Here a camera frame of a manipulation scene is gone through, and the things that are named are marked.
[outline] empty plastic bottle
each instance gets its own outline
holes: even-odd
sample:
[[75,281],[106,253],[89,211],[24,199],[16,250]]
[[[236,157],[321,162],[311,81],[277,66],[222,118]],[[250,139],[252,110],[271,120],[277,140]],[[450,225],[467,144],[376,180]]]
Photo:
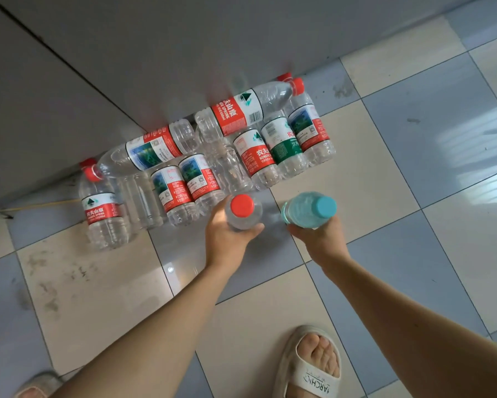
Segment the empty plastic bottle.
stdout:
[[[278,79],[291,81],[292,76],[290,73],[285,73]],[[288,100],[283,111],[311,166],[330,160],[335,155],[335,147],[311,97],[306,92]]]
[[199,212],[206,215],[226,195],[219,187],[206,158],[202,153],[189,156],[178,164],[182,177],[190,189],[191,196]]
[[261,222],[263,206],[248,194],[238,194],[228,196],[225,213],[230,226],[246,230]]
[[[196,136],[202,137],[199,128],[197,128]],[[246,173],[229,137],[213,142],[204,140],[201,142],[206,153],[206,160],[215,173],[219,185],[226,193],[248,193],[254,189],[254,183]]]
[[189,225],[199,219],[199,210],[178,166],[162,167],[151,178],[170,224]]
[[304,82],[295,78],[290,82],[273,81],[254,86],[239,95],[195,113],[206,142],[226,137],[263,120],[269,113],[281,110],[292,95],[304,91]]
[[241,130],[241,135],[233,140],[233,146],[258,190],[272,187],[282,179],[282,174],[255,125]]
[[147,173],[138,172],[116,180],[134,232],[159,227],[164,223],[158,195]]
[[169,162],[198,147],[193,127],[182,119],[111,149],[101,157],[98,167],[105,176],[127,176]]
[[311,229],[325,224],[336,212],[335,200],[317,192],[300,193],[286,201],[281,209],[285,223]]
[[261,124],[261,135],[285,178],[294,177],[309,167],[282,110],[269,114]]
[[122,216],[113,187],[95,160],[81,162],[81,168],[79,198],[88,221],[90,242],[100,250],[123,246],[132,239],[132,232]]

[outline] tiled floor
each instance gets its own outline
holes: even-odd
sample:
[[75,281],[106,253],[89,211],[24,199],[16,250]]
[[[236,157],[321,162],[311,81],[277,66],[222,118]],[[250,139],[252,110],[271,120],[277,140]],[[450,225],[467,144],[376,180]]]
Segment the tiled floor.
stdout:
[[[267,396],[312,323],[342,344],[340,396],[410,395],[339,290],[280,222],[298,192],[334,197],[352,256],[497,342],[497,0],[477,0],[303,75],[335,159],[261,192],[266,229],[221,294],[177,397]],[[77,180],[19,207],[69,200]],[[0,398],[39,371],[69,379],[204,264],[203,218],[111,253],[77,203],[0,215]]]

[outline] person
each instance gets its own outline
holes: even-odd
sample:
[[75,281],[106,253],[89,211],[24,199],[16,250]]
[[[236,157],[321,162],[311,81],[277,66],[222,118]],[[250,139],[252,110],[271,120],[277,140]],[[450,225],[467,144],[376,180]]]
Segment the person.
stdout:
[[[221,291],[239,267],[247,244],[264,228],[260,223],[232,231],[224,208],[225,201],[215,207],[207,224],[203,271],[60,387],[55,398],[175,395]],[[496,343],[421,306],[362,268],[348,252],[338,217],[318,229],[288,229],[346,296],[414,397],[497,397]],[[304,332],[293,348],[306,366],[339,379],[338,352],[323,334]],[[290,381],[280,394],[336,397],[337,391],[313,394]]]

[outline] blue-gray floor tile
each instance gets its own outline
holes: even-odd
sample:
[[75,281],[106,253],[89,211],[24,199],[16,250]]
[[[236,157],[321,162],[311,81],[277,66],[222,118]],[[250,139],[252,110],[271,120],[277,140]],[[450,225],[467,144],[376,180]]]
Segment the blue-gray floor tile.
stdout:
[[[28,194],[9,204],[7,208],[79,198],[79,178],[80,173],[75,174]],[[16,250],[85,220],[80,202],[10,211],[9,214],[13,219],[7,221],[7,226]]]
[[175,398],[213,398],[197,354],[193,355]]
[[17,255],[6,255],[0,258],[0,398],[51,368]]
[[363,101],[421,207],[497,174],[497,99],[467,53]]
[[[224,301],[304,263],[283,223],[270,190],[255,194],[263,204],[265,230],[250,242],[241,267],[230,278]],[[204,267],[204,228],[207,218],[188,227],[165,225],[149,231],[169,285],[177,294]]]
[[[437,313],[487,335],[484,324],[421,211],[352,241],[348,248],[356,261],[383,281]],[[308,263],[307,268],[366,394],[397,380],[340,290],[316,263]]]
[[320,116],[359,99],[340,59],[301,76]]
[[467,50],[497,39],[497,0],[475,0],[446,17]]

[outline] clear plastic bottle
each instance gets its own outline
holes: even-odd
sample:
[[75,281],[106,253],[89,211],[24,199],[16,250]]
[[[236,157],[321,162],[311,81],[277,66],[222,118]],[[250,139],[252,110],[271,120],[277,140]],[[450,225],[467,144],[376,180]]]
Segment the clear plastic bottle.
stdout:
[[335,200],[317,192],[300,193],[286,201],[281,209],[285,223],[311,229],[325,224],[336,212]]
[[226,195],[219,187],[202,153],[185,158],[180,161],[178,167],[202,215],[208,214],[213,207],[225,199]]
[[233,146],[258,190],[272,187],[282,179],[282,174],[255,125],[241,130],[240,135],[233,140]]
[[111,149],[101,157],[98,167],[108,177],[127,176],[169,162],[198,147],[193,127],[182,119]]
[[[284,73],[280,81],[292,81],[291,73]],[[318,115],[315,105],[308,93],[293,96],[283,108],[287,122],[296,135],[302,151],[311,166],[330,160],[335,154],[335,147],[330,141],[324,123]]]
[[[202,137],[197,128],[197,136]],[[202,141],[206,160],[212,168],[217,181],[228,194],[248,193],[254,189],[254,183],[246,173],[243,164],[239,161],[229,137],[214,142]]]
[[158,196],[147,173],[138,172],[116,180],[134,232],[164,223]]
[[263,120],[269,113],[282,109],[292,95],[303,91],[304,82],[300,78],[254,86],[195,113],[195,122],[204,140],[212,142]]
[[261,222],[263,206],[248,194],[238,194],[228,196],[225,213],[230,226],[246,230]]
[[269,114],[261,125],[261,135],[286,179],[302,173],[309,167],[309,162],[302,153],[282,110]]
[[199,219],[199,210],[178,166],[162,167],[151,178],[170,224],[184,226]]
[[99,250],[123,246],[133,234],[122,216],[113,187],[103,177],[95,160],[81,162],[81,167],[79,198],[85,209],[90,242]]

